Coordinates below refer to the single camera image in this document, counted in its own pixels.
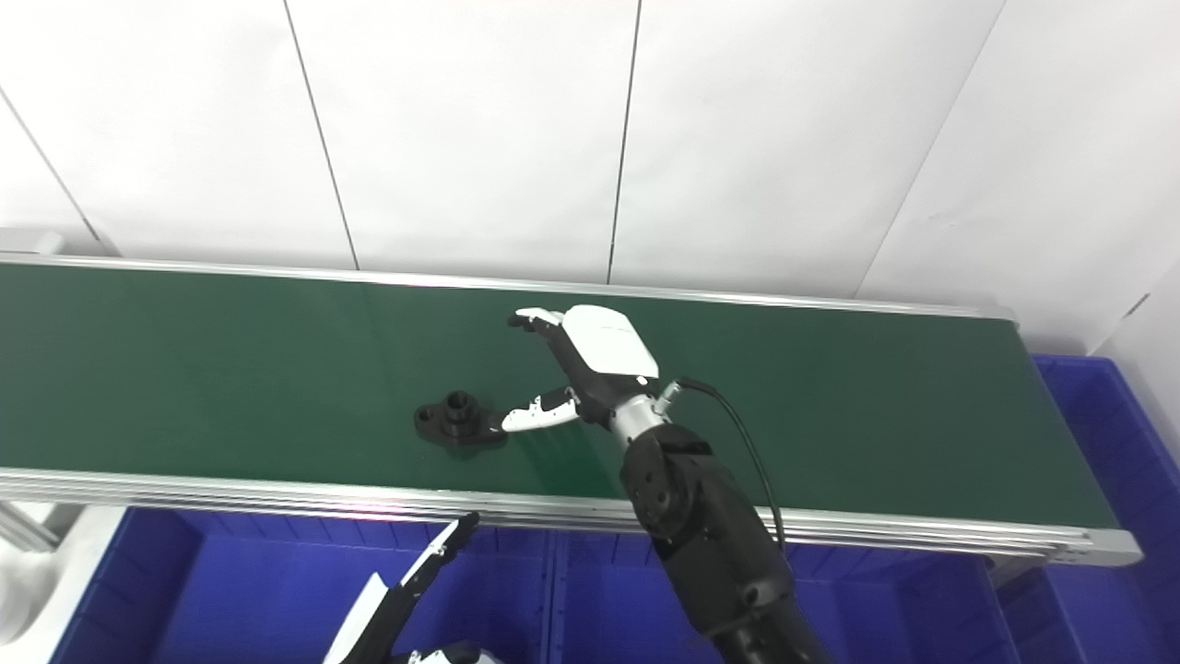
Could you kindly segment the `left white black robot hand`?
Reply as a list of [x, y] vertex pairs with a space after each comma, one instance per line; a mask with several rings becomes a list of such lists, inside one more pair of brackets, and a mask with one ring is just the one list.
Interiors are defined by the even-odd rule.
[[498, 659], [471, 640], [460, 640], [433, 650], [395, 652], [396, 638], [407, 626], [413, 610], [437, 580], [468, 545], [479, 526], [478, 512], [455, 518], [431, 540], [417, 561], [395, 584], [388, 585], [372, 573], [353, 601], [336, 637], [324, 655], [324, 663], [498, 663]]

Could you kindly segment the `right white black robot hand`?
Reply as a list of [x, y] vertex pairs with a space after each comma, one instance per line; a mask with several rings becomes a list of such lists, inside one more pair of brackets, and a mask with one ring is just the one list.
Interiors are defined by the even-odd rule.
[[611, 432], [627, 448], [641, 434], [667, 423], [655, 410], [660, 367], [631, 318], [602, 305], [565, 313], [519, 308], [507, 324], [544, 340], [566, 386], [536, 396], [494, 420], [502, 433], [522, 433], [585, 421]]

